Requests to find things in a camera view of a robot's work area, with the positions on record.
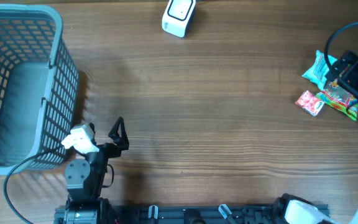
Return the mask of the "light blue snack packet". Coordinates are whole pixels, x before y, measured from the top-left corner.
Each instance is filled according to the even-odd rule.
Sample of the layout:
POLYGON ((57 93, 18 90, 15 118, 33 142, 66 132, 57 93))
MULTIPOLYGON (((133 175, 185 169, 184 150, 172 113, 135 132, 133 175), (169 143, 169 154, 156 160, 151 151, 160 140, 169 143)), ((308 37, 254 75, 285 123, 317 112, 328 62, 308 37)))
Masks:
POLYGON ((329 68, 324 59, 324 54, 317 50, 314 64, 307 69, 304 74, 302 74, 302 77, 316 84, 320 90, 324 90, 324 86, 327 82, 326 75, 328 72, 329 68))

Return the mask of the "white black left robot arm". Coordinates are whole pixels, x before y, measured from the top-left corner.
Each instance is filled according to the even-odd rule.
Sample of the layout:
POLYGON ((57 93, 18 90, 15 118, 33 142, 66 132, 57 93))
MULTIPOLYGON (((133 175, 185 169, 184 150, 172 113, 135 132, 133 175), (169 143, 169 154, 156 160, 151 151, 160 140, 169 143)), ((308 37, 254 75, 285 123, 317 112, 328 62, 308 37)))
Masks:
POLYGON ((83 156, 71 161, 65 169, 68 199, 64 208, 56 209, 54 223, 120 223, 118 213, 109 200, 100 197, 108 160, 121 156, 129 148, 124 119, 118 117, 108 137, 112 142, 97 145, 93 123, 74 126, 62 141, 63 146, 74 148, 83 156))

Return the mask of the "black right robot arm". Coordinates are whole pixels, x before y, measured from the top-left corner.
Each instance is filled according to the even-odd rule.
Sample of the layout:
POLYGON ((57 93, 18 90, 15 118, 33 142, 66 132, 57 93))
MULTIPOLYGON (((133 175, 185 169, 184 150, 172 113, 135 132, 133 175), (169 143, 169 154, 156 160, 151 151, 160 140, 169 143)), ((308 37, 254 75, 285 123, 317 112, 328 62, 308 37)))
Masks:
POLYGON ((314 88, 300 83, 280 110, 285 121, 274 135, 278 165, 270 191, 326 203, 333 219, 347 223, 358 209, 358 124, 328 106, 314 117, 295 105, 314 88))

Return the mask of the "green Haribo candy bag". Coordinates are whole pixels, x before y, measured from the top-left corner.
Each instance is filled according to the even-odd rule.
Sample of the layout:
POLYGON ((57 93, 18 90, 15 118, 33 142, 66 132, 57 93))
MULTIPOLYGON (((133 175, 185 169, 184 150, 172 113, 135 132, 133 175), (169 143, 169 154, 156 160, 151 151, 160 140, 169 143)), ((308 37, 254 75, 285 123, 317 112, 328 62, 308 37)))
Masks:
POLYGON ((350 119, 357 119, 358 100, 347 90, 338 85, 337 79, 327 82, 324 89, 316 97, 332 108, 346 114, 350 119))

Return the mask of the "small red white box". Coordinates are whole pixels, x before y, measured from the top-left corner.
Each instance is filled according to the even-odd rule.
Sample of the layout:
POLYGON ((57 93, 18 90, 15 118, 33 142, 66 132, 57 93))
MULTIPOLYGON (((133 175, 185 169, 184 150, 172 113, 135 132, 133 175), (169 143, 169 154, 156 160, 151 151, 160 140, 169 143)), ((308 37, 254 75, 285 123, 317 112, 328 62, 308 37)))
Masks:
POLYGON ((317 116, 324 106, 324 101, 315 97, 310 91, 305 91, 295 102, 312 116, 317 116))

